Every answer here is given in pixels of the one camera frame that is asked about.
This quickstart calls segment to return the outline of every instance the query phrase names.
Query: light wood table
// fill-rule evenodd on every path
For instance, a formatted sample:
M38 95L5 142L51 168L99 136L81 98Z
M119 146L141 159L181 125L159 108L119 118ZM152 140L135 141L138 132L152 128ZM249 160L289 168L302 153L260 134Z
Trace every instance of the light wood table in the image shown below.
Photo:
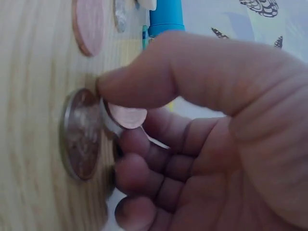
M141 52L146 11L128 1L123 34L104 1L104 45L84 57L70 0L0 0L0 231L100 231L112 192L112 142L103 135L93 180L78 183L61 162L58 125L65 98Z

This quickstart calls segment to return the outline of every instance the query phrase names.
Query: hand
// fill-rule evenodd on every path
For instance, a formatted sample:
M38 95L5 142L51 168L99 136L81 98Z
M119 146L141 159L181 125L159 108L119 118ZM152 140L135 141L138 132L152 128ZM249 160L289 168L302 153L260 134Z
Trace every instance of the hand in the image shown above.
M165 33L105 74L111 103L149 109L125 131L116 165L128 231L308 229L308 69L266 45ZM190 120L160 107L178 96L221 111Z

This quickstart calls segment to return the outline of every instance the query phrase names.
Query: green pen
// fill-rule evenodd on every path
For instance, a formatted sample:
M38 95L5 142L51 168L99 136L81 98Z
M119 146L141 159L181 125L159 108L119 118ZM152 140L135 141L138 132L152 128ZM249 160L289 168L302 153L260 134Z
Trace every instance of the green pen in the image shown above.
M143 50L145 50L147 45L148 45L148 42L147 42L147 39L148 39L147 32L148 32L148 27L147 26L143 26L142 27L142 49Z

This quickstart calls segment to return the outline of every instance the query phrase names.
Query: butterfly illustration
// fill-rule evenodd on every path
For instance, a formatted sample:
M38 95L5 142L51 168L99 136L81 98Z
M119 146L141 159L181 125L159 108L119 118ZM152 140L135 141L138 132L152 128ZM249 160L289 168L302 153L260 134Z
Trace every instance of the butterfly illustration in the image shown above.
M215 28L211 28L212 31L214 32L214 34L221 39L230 39L228 36L222 34L219 30L215 29ZM279 36L278 39L276 40L274 47L277 47L279 49L282 49L282 42L283 42L283 36Z
M275 44L274 44L274 47L277 47L277 48L282 48L282 41L283 41L283 36L279 36L279 38L276 40Z
M212 31L215 33L215 35L218 37L218 38L221 38L221 39L229 39L228 36L222 34L219 30L215 29L215 28L211 28Z
M240 0L240 3L264 17L273 18L278 15L276 0Z

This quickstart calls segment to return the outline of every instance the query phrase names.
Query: copper coin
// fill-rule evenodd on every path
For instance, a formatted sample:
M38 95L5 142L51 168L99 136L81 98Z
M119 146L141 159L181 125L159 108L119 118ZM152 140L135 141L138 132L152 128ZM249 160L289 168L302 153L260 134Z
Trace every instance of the copper coin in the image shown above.
M126 108L111 103L105 103L109 116L121 127L135 129L140 127L147 116L146 109Z
M81 52L99 54L103 43L103 1L73 0L73 31Z
M75 91L65 105L60 138L62 159L77 180L93 177L101 146L99 101L88 89Z

